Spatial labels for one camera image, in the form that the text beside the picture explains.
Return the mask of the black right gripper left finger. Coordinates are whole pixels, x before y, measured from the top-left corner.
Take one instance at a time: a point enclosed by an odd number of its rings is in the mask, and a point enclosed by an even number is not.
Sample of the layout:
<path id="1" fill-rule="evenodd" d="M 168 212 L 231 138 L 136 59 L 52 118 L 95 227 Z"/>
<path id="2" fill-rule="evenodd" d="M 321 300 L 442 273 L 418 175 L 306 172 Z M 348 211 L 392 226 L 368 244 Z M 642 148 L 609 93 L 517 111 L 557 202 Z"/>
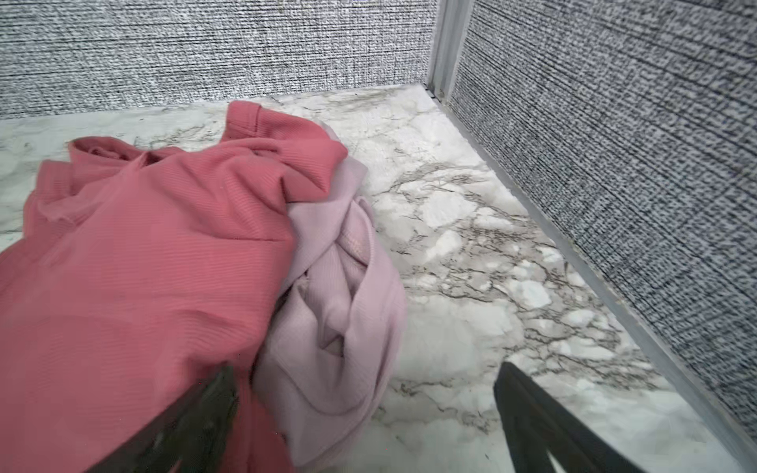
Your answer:
<path id="1" fill-rule="evenodd" d="M 240 404 L 233 368 L 225 363 L 91 472 L 216 472 Z"/>

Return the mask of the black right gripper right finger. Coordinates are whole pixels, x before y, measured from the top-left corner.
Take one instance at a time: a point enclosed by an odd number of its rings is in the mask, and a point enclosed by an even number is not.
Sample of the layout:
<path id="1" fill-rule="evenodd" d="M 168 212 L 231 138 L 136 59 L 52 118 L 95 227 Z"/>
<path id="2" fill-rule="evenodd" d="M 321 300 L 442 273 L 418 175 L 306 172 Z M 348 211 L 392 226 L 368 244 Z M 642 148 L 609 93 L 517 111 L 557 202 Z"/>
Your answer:
<path id="1" fill-rule="evenodd" d="M 641 470 L 516 365 L 500 366 L 493 392 L 516 472 Z"/>

